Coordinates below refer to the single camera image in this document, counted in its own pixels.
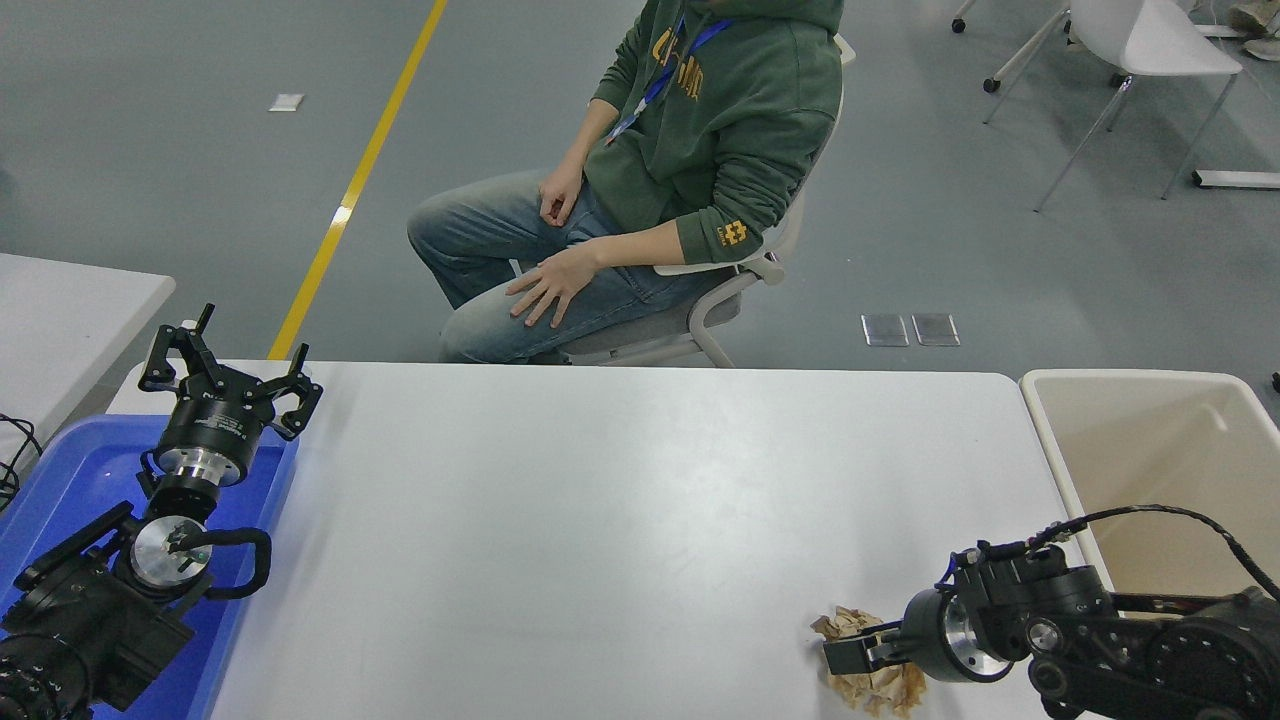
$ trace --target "jeans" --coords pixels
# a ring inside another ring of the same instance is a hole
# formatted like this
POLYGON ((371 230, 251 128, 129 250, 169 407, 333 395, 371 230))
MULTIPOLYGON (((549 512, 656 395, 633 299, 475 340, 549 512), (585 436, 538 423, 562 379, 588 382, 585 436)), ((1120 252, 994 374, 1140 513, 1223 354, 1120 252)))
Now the jeans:
POLYGON ((552 309, 534 327, 511 316, 521 295, 509 260, 538 263, 566 247, 621 231, 586 182, 564 227, 539 217, 544 172, 481 181, 431 197, 408 220, 408 241, 454 311, 440 336, 442 363, 526 363, 602 328, 666 310, 723 282, 728 272, 659 275, 650 266, 607 268, 568 306, 558 328, 552 309))

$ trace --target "crumpled paper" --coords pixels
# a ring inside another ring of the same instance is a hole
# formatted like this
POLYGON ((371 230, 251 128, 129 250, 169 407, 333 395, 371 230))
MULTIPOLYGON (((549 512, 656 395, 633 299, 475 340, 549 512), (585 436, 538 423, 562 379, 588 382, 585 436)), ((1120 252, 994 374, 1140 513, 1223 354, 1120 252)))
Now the crumpled paper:
MULTIPOLYGON (((826 615, 815 620, 810 628, 828 641, 851 638, 873 625, 882 625, 879 618, 863 612, 861 610, 849 610, 836 606, 836 618, 826 615)), ((854 710, 861 707, 872 715, 879 717, 883 710, 906 720, 911 716, 911 708, 920 705, 920 696, 924 694, 924 673, 913 662, 895 665, 872 673, 870 675, 831 675, 827 674, 827 684, 831 685, 845 703, 854 710)))

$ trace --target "tabletop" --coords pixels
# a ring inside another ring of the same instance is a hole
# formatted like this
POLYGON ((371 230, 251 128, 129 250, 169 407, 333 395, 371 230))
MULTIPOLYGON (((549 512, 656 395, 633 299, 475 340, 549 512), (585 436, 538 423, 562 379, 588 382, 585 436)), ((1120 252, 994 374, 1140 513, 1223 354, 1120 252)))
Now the tabletop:
MULTIPOLYGON (((813 620, 896 620, 951 551, 1065 516, 1001 375, 307 369, 215 719, 855 717, 813 620)), ((138 372, 110 411, 169 413, 138 372)), ((913 714, 1042 716, 1024 669, 913 714)))
MULTIPOLYGON (((165 275, 0 254, 0 413, 47 441, 173 288, 165 275)), ((0 425, 0 461, 20 441, 0 425)))

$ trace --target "knee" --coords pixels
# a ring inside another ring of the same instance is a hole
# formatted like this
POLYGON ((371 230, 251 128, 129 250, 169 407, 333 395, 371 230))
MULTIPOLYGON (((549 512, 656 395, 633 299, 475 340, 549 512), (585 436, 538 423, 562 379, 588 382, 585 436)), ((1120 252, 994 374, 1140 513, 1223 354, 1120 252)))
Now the knee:
POLYGON ((408 223, 406 223, 408 243, 419 255, 436 247, 439 237, 436 231, 445 224, 448 211, 449 202, 443 196, 436 195, 410 214, 408 223))
POLYGON ((502 342, 506 328, 499 323, 512 320, 490 315, 467 305, 454 310, 440 332, 440 363, 511 363, 511 348, 502 342))

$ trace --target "blue lanyard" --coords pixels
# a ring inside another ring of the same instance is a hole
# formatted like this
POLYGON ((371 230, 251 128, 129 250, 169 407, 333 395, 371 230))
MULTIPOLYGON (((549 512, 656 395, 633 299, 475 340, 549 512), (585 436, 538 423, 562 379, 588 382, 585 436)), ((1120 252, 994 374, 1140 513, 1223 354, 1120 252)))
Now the blue lanyard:
MULTIPOLYGON (((698 33, 698 37, 694 38, 694 44, 689 47, 689 56, 691 58, 694 53, 698 51, 699 47, 707 45, 708 40, 719 35, 722 29, 727 28, 731 24, 733 24, 733 20, 721 20, 708 27, 703 32, 698 33)), ((604 137, 605 145, 612 143, 620 135, 622 135, 622 131, 635 124, 636 119, 640 117, 640 113, 644 113, 645 108, 648 108, 654 100, 657 100, 658 96, 662 95, 662 91, 667 87, 667 83, 671 82, 671 76, 676 74, 676 68, 672 64, 671 59, 676 55, 675 53, 676 44, 680 42, 680 36, 684 35, 684 32, 685 32, 685 15, 680 15, 680 22, 676 23, 675 37, 671 38, 671 46, 667 49, 667 56, 662 61, 662 74, 658 76, 658 79, 653 81, 653 85, 649 86, 648 92, 645 92, 644 97, 640 99, 640 102, 636 104, 635 111, 627 115, 626 119, 620 122, 618 126, 613 128, 609 132, 609 135, 604 137)))

